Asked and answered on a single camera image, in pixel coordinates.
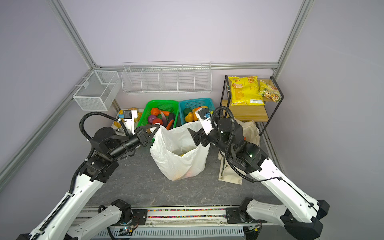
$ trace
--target black metal shelf frame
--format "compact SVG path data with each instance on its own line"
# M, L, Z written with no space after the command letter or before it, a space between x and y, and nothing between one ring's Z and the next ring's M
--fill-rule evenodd
M269 79L272 81L273 85L274 85L275 87L277 87L277 89L279 90L279 93L280 93L280 95L281 95L281 99L280 99L280 101L277 103L275 109L273 110L273 112L272 112L271 116L269 117L268 122L267 122L266 125L264 126L263 130L260 132L260 134L259 134L260 136L263 135L263 133L264 133L266 127L268 126L269 122L272 120L272 117L274 116L275 112L277 111L277 109L279 108L281 102L282 102L283 99L284 99L284 94L282 93L282 91L281 91L279 85L277 84L275 78L274 78L273 76L271 76ZM231 98L232 98L232 93L231 93L231 88L230 88L230 86L231 86L231 85L229 84L228 75L226 75L225 78L224 78L223 92L221 93L220 106L222 106L222 100L223 100L223 97L224 97L224 92L227 92L227 97L228 97L227 108L229 108L229 104L230 104L230 102L231 102Z

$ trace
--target gray wall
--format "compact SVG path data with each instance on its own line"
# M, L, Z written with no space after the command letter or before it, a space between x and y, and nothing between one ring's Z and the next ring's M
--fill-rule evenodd
M141 61L278 61L302 0L62 3L97 64L121 66Z
M0 37L2 167L88 68L45 0L1 1ZM78 127L85 113L73 102L0 193L0 239L29 233L68 190L90 150ZM93 117L85 128L110 125Z
M268 126L287 176L331 206L320 239L382 239L384 2L317 0Z
M0 194L0 239L29 233L68 191L77 167L91 150L79 130L86 114L75 101ZM105 112L116 115L114 110ZM89 135L112 121L92 116L85 122Z
M87 70L45 0L0 1L0 168Z

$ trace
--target white wire basket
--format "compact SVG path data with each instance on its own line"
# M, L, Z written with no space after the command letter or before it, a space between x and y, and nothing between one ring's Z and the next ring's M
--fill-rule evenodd
M121 88L117 71L94 70L73 98L85 111L108 111Z
M127 94L212 92L210 62L125 63L123 66L122 90Z

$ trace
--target wooden shelf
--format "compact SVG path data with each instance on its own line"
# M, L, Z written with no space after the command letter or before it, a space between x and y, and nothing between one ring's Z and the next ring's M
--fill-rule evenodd
M222 105L226 106L227 99L222 100ZM255 121L255 122L268 122L269 118L264 106L231 106L229 109L232 111L233 116L240 121Z

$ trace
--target carrot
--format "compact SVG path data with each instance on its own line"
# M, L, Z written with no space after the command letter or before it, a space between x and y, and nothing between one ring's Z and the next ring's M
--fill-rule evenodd
M158 108L152 108L151 109L151 115L157 116L160 113L164 113L164 115L169 116L169 111L162 111L162 110L159 110Z
M151 115L155 115L155 116L157 116L157 115L159 115L159 114L160 114L160 111L159 111L158 108L152 108L152 109L151 109Z
M172 119L172 120L168 123L168 126L166 127L167 130L169 130L169 129L172 127L173 122L174 122L174 120Z

